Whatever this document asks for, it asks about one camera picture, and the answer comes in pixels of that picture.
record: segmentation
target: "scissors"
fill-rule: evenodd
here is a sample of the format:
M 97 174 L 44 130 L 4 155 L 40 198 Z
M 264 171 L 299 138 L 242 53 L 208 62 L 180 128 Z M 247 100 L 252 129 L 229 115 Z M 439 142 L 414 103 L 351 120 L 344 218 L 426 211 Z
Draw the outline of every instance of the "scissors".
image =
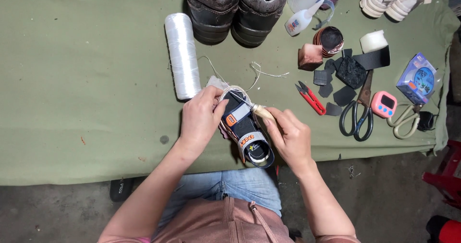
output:
M 298 81 L 299 87 L 297 84 L 295 84 L 296 88 L 298 89 L 299 93 L 301 96 L 310 104 L 310 106 L 319 114 L 319 115 L 325 115 L 326 109 L 325 107 L 320 103 L 319 99 L 314 95 L 311 89 L 307 87 L 303 82 Z
M 408 105 L 409 103 L 398 103 L 398 105 Z M 411 137 L 413 135 L 413 133 L 416 131 L 416 129 L 418 128 L 418 124 L 419 124 L 419 111 L 421 110 L 421 108 L 423 107 L 423 104 L 418 104 L 418 105 L 409 105 L 406 110 L 402 113 L 402 115 L 393 123 L 392 122 L 392 118 L 389 117 L 386 119 L 387 121 L 387 124 L 390 126 L 390 127 L 394 127 L 392 129 L 392 132 L 394 133 L 394 136 L 397 138 L 397 139 L 400 139 L 400 140 L 404 140 L 404 139 L 408 139 L 409 137 Z M 413 110 L 414 111 L 414 114 L 405 118 L 408 113 Z M 411 121 L 412 119 L 414 119 L 413 121 L 413 124 L 411 126 L 411 130 L 406 134 L 406 135 L 400 135 L 399 134 L 399 128 L 404 125 L 405 123 Z
M 346 108 L 341 113 L 341 117 L 339 118 L 339 130 L 344 136 L 354 136 L 355 140 L 357 141 L 365 141 L 367 140 L 373 131 L 373 110 L 370 107 L 370 97 L 371 97 L 371 87 L 372 87 L 372 78 L 373 78 L 373 70 L 369 70 L 366 74 L 366 80 L 363 84 L 359 97 L 356 101 L 350 102 Z M 365 109 L 363 110 L 362 117 L 357 121 L 357 106 L 362 104 Z M 349 110 L 352 109 L 352 129 L 350 132 L 347 132 L 344 128 L 344 119 L 346 114 Z M 366 128 L 366 133 L 363 137 L 360 138 L 360 128 L 365 120 L 368 118 L 368 127 Z

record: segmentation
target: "black-handled scissors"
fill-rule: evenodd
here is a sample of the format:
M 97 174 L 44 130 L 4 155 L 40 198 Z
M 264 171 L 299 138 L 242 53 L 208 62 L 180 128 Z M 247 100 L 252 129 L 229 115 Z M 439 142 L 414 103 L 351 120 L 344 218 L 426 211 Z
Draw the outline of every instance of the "black-handled scissors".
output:
M 373 131 L 373 110 L 370 107 L 370 97 L 371 97 L 371 87 L 372 87 L 372 78 L 373 78 L 373 70 L 369 70 L 366 74 L 365 83 L 362 86 L 362 89 L 359 93 L 359 98 L 356 101 L 350 102 L 346 108 L 341 113 L 341 117 L 339 118 L 339 130 L 344 136 L 354 136 L 355 140 L 357 141 L 365 141 L 367 140 Z M 357 121 L 357 106 L 362 104 L 365 109 L 363 110 L 362 116 Z M 344 119 L 346 114 L 352 108 L 352 129 L 350 132 L 347 132 L 344 128 Z M 365 135 L 363 137 L 359 136 L 360 128 L 365 123 L 366 119 L 368 119 L 368 127 L 366 128 Z

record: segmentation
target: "sandal strap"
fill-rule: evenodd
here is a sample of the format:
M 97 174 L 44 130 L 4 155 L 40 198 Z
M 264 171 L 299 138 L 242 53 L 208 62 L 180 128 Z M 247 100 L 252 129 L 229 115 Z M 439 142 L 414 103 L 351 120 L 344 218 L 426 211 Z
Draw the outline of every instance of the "sandal strap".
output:
M 223 115 L 222 120 L 232 131 L 234 131 L 234 125 L 239 123 L 239 121 L 246 116 L 249 116 L 250 113 L 250 106 L 241 102 L 233 111 L 229 112 L 227 115 Z
M 265 165 L 258 165 L 258 163 L 254 163 L 253 161 L 251 161 L 251 158 L 248 157 L 247 159 L 252 163 L 254 164 L 256 167 L 259 167 L 259 168 L 268 168 L 270 165 L 272 165 L 272 163 L 274 162 L 274 152 L 272 151 L 269 143 L 267 142 L 266 138 L 264 137 L 264 135 L 262 134 L 262 132 L 260 131 L 253 131 L 253 132 L 250 132 L 250 133 L 247 133 L 245 134 L 244 136 L 242 136 L 240 138 L 240 140 L 238 141 L 237 145 L 239 146 L 239 149 L 240 149 L 240 152 L 243 156 L 245 156 L 245 151 L 248 153 L 249 151 L 251 151 L 250 149 L 250 146 L 249 146 L 249 142 L 255 142 L 255 141 L 262 141 L 264 142 L 265 144 L 268 145 L 268 148 L 269 148 L 269 153 L 268 153 L 268 158 L 266 159 L 266 164 Z

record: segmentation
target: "sandal insole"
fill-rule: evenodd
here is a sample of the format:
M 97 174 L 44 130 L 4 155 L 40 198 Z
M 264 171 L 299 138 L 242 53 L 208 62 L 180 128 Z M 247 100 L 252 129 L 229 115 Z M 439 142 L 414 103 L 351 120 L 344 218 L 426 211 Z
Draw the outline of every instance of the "sandal insole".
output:
M 240 98 L 244 98 L 244 95 L 241 92 L 237 92 L 234 90 L 232 92 L 240 96 Z M 242 102 L 242 99 L 240 98 L 234 96 L 232 93 L 227 93 L 224 96 L 224 99 L 229 99 L 229 102 L 226 105 L 226 110 L 224 111 L 224 116 L 227 116 L 230 112 L 232 112 L 239 106 L 239 104 Z M 256 123 L 253 120 L 252 114 L 240 120 L 239 123 L 234 124 L 233 128 L 234 134 L 238 138 L 241 138 L 245 134 L 258 130 L 258 127 L 256 126 Z M 260 140 L 250 142 L 249 147 L 246 146 L 246 148 L 248 148 L 249 156 L 255 160 L 261 160 L 265 158 L 269 153 L 269 146 Z

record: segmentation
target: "needle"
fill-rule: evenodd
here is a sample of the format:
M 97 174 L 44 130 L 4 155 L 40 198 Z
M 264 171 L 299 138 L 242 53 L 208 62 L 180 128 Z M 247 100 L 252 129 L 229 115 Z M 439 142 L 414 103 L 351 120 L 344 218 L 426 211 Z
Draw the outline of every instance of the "needle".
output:
M 233 93 L 232 91 L 229 91 L 229 93 L 232 93 L 234 96 L 239 98 L 241 101 L 243 101 L 244 103 L 250 105 L 251 106 L 251 112 L 255 113 L 257 116 L 259 116 L 259 117 L 261 117 L 263 119 L 271 119 L 274 123 L 277 123 L 275 121 L 274 116 L 272 116 L 272 114 L 268 110 L 264 109 L 264 107 L 262 105 L 251 104 L 251 103 L 245 101 L 244 99 L 242 99 L 237 94 Z

